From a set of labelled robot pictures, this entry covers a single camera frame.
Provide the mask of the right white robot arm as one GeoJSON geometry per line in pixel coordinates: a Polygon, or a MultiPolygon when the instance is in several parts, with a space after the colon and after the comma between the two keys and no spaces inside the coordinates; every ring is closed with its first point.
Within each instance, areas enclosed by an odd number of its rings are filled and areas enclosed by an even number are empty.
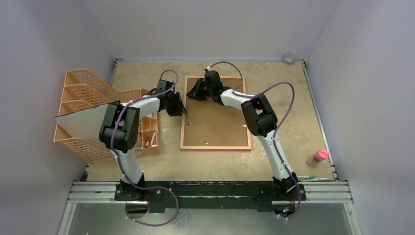
{"type": "Polygon", "coordinates": [[[261,142],[273,172],[275,193],[280,199],[287,199],[297,190],[301,197],[299,180],[284,154],[278,138],[281,123],[264,92],[248,95],[223,85],[217,71],[207,70],[197,80],[186,97],[195,100],[212,98],[215,103],[242,111],[248,130],[261,142]]]}

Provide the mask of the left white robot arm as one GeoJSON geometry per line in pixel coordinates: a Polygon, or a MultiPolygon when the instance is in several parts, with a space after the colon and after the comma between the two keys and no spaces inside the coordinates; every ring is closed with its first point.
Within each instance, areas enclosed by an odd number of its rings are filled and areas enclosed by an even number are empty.
{"type": "Polygon", "coordinates": [[[110,103],[104,115],[99,140],[111,151],[120,169],[120,191],[133,200],[142,199],[146,191],[158,190],[158,187],[145,185],[144,174],[138,165],[135,145],[139,138],[139,122],[162,110],[173,117],[187,113],[180,93],[175,91],[176,84],[160,79],[157,87],[141,98],[127,103],[110,103]]]}

